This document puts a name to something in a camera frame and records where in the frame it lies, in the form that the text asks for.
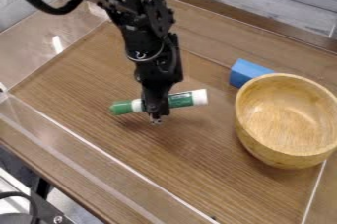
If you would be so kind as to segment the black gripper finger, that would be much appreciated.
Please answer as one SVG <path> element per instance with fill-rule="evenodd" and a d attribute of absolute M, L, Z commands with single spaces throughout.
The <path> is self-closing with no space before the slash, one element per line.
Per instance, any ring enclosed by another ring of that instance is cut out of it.
<path fill-rule="evenodd" d="M 164 116 L 170 116 L 170 89 L 143 87 L 143 105 L 151 123 L 160 124 Z"/>

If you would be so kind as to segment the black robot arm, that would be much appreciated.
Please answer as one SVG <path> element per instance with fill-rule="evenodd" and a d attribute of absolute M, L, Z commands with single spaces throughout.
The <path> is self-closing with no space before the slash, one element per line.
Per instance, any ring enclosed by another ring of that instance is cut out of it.
<path fill-rule="evenodd" d="M 171 31 L 174 9 L 167 0 L 87 0 L 104 9 L 120 30 L 135 79 L 142 85 L 142 106 L 151 122 L 170 115 L 170 90 L 183 81 L 179 37 Z"/>

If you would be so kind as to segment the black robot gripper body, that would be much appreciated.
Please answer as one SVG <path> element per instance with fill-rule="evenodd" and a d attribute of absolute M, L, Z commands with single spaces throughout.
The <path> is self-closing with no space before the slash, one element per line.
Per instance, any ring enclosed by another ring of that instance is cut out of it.
<path fill-rule="evenodd" d="M 126 51 L 136 63 L 136 79 L 144 89 L 168 91 L 183 81 L 178 34 L 160 39 L 148 32 L 126 32 Z"/>

